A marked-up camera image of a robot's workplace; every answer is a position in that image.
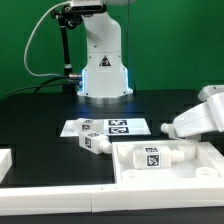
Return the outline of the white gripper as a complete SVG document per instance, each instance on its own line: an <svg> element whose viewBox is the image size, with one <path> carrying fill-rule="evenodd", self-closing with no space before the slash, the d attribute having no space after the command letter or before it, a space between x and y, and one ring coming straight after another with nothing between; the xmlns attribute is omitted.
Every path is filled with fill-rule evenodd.
<svg viewBox="0 0 224 224"><path fill-rule="evenodd" d="M224 132L224 85L208 85L198 94L201 104L177 116L173 125L178 137Z"/></svg>

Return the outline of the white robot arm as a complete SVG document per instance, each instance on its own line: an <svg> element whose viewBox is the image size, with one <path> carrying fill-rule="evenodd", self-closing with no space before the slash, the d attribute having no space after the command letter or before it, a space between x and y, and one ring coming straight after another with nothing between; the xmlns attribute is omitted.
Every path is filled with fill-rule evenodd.
<svg viewBox="0 0 224 224"><path fill-rule="evenodd" d="M121 27L108 12L109 5L125 5L134 0L71 0L73 13L81 16L86 29L87 64L82 70L78 95L96 103L117 102L130 97L128 70L122 63ZM171 138L186 138L202 133L224 132L224 85L203 87L201 103L172 123L161 125Z"/></svg>

